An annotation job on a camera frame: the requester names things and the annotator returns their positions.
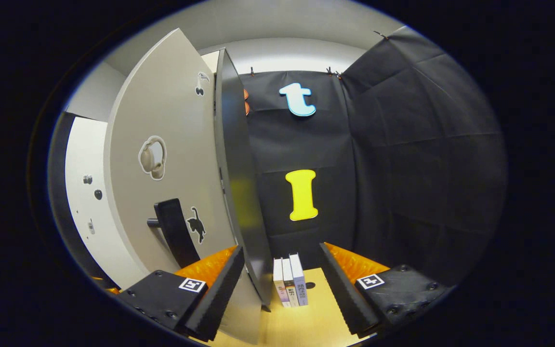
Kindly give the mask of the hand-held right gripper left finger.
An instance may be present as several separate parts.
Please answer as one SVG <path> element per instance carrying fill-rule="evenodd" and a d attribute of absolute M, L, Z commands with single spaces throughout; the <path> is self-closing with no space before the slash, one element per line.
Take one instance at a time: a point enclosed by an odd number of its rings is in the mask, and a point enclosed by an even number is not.
<path fill-rule="evenodd" d="M 232 246 L 174 273 L 156 270 L 116 299 L 165 329 L 212 341 L 243 268 L 243 248 Z"/>

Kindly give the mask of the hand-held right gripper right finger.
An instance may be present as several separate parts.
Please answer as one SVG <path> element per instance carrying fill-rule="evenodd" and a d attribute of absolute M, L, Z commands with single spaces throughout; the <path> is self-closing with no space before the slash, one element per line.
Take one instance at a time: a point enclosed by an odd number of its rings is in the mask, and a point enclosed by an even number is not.
<path fill-rule="evenodd" d="M 408 265 L 390 268 L 328 242 L 322 270 L 351 334 L 386 336 L 436 307 L 454 290 Z"/>

